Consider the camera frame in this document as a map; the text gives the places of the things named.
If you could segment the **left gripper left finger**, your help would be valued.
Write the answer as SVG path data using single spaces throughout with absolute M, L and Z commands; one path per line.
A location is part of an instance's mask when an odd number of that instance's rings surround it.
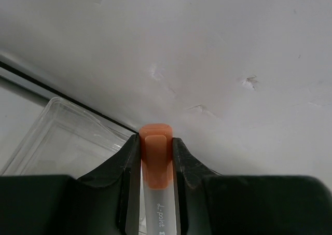
M 1 234 L 138 234 L 140 138 L 100 166 L 68 175 L 1 177 Z

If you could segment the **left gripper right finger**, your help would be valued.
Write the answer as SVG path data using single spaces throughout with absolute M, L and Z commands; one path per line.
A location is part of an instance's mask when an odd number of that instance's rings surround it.
M 173 139 L 178 234 L 331 234 L 331 191 L 303 175 L 221 175 Z

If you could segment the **orange capped marker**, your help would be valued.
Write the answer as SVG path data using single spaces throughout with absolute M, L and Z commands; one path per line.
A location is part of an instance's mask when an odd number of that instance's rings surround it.
M 152 123 L 139 135 L 147 234 L 177 234 L 172 128 Z

